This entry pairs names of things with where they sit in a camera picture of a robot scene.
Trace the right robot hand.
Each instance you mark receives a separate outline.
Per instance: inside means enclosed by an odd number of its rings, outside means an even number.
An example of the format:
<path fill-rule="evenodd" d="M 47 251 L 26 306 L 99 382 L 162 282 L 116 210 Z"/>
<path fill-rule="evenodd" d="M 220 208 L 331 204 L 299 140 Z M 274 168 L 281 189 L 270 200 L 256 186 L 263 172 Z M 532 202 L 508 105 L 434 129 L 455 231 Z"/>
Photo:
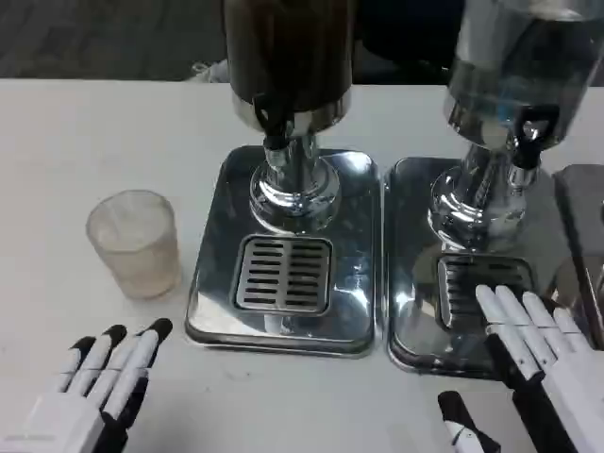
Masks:
<path fill-rule="evenodd" d="M 487 321 L 485 343 L 496 377 L 539 452 L 603 449 L 603 353 L 570 314 L 532 292 L 516 297 L 499 285 L 478 285 Z"/>

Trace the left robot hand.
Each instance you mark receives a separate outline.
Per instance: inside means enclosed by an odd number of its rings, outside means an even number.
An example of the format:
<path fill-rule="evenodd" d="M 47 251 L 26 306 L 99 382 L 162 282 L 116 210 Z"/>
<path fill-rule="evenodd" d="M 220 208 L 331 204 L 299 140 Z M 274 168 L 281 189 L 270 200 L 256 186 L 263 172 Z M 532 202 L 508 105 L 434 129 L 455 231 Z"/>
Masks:
<path fill-rule="evenodd" d="M 1 438 L 1 450 L 122 452 L 172 330 L 171 320 L 159 318 L 134 335 L 113 325 L 77 340 L 20 429 Z"/>

